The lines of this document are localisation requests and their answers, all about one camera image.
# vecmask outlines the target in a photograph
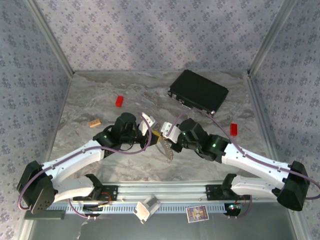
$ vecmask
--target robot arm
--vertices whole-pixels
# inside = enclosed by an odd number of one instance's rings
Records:
[[[295,211],[302,210],[310,182],[289,173],[293,171],[308,176],[302,163],[294,161],[292,165],[289,165],[263,157],[242,147],[240,151],[229,139],[208,134],[199,123],[191,118],[174,126],[170,131],[171,128],[171,123],[165,122],[161,132],[172,142],[172,150],[179,153],[183,148],[190,149],[208,161],[234,166],[260,177],[244,178],[236,174],[228,174],[222,184],[225,196],[268,197],[277,199],[286,208]]]
[[[85,145],[67,155],[46,162],[42,165],[36,161],[29,163],[19,181],[17,190],[22,195],[33,214],[44,211],[52,203],[73,197],[87,197],[91,200],[105,201],[104,186],[92,174],[78,179],[66,179],[83,167],[100,161],[120,150],[122,144],[140,144],[145,148],[147,140],[150,145],[157,143],[159,136],[146,134],[148,126],[155,126],[153,117],[142,114],[144,121],[138,126],[136,118],[130,113],[123,113],[114,125],[99,132]],[[268,197],[286,208],[301,211],[309,188],[309,181],[280,169],[298,172],[308,176],[303,164],[294,161],[292,165],[277,162],[241,148],[240,153],[227,138],[207,134],[191,118],[174,126],[165,122],[161,128],[162,136],[172,143],[172,150],[181,152],[183,148],[190,149],[208,161],[216,161],[238,167],[260,178],[244,178],[236,174],[228,174],[223,181],[222,191],[227,197],[253,195]],[[33,182],[30,180],[38,174]]]
[[[22,196],[28,209],[36,214],[44,211],[52,203],[65,199],[88,197],[91,200],[103,201],[108,198],[103,195],[103,185],[93,174],[77,179],[66,178],[85,166],[119,151],[122,144],[140,144],[141,148],[145,148],[149,138],[149,146],[155,144],[159,136],[147,134],[147,124],[153,127],[156,121],[144,113],[142,117],[144,120],[137,125],[136,117],[125,112],[117,118],[114,125],[105,128],[95,135],[93,140],[78,149],[41,165],[37,161],[29,163],[17,185],[17,190],[21,193],[32,177],[40,174]]]

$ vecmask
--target red block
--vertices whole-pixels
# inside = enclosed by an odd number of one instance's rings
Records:
[[[118,108],[121,108],[123,102],[124,102],[124,97],[123,96],[118,96],[117,99],[116,99],[115,105]]]
[[[231,123],[230,125],[230,135],[237,136],[238,135],[238,125],[236,123]]]

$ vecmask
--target playing card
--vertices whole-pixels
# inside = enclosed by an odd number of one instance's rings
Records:
[[[188,223],[196,223],[209,220],[207,206],[205,205],[187,207],[186,215],[188,218]]]

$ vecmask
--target black case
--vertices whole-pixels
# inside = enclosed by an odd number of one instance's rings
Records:
[[[172,83],[168,95],[189,108],[197,108],[215,114],[229,90],[190,70],[184,70]]]

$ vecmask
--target patterned wallpaper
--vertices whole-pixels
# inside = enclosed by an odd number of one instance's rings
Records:
[[[23,217],[16,185],[27,163],[43,162],[69,78],[23,0],[0,2],[0,239]]]
[[[283,0],[36,0],[74,71],[246,70]]]
[[[320,181],[320,2],[299,1],[258,69],[254,82],[271,120],[282,161],[302,162]],[[319,191],[310,186],[308,195]],[[304,207],[320,239],[320,200]]]

